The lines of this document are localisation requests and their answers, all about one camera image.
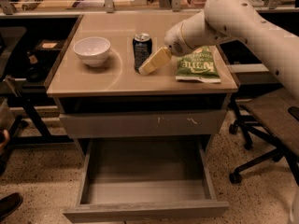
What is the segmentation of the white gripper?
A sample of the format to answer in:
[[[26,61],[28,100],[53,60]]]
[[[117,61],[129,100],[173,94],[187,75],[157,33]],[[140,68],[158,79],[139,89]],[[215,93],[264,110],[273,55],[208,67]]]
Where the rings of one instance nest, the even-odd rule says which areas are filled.
[[[149,75],[161,66],[169,63],[172,54],[174,56],[181,57],[192,53],[192,49],[190,49],[184,41],[182,25],[183,23],[180,22],[166,32],[164,37],[164,44],[166,48],[157,49],[146,61],[142,63],[142,65],[138,68],[138,72],[141,75]]]

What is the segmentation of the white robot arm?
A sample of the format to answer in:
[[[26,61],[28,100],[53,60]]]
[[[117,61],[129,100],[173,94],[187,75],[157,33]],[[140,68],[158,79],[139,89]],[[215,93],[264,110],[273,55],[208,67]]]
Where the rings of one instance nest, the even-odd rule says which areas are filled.
[[[148,75],[202,46],[236,39],[244,44],[293,96],[299,97],[299,36],[262,18],[248,0],[206,0],[204,10],[169,29],[164,46],[139,68]]]

